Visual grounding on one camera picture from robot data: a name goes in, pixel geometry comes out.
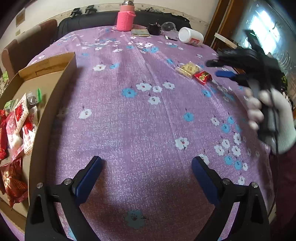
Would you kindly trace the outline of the white gloved right hand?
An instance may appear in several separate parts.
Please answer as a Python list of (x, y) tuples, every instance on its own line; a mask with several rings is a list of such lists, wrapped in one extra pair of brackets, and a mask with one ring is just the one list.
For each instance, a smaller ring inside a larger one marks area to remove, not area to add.
[(276, 89), (261, 90), (254, 97), (250, 88), (245, 89), (249, 126), (258, 131), (260, 124), (267, 118), (268, 128), (277, 131), (277, 137), (265, 137), (263, 142), (271, 147), (274, 154), (283, 154), (295, 144), (295, 127), (289, 102)]

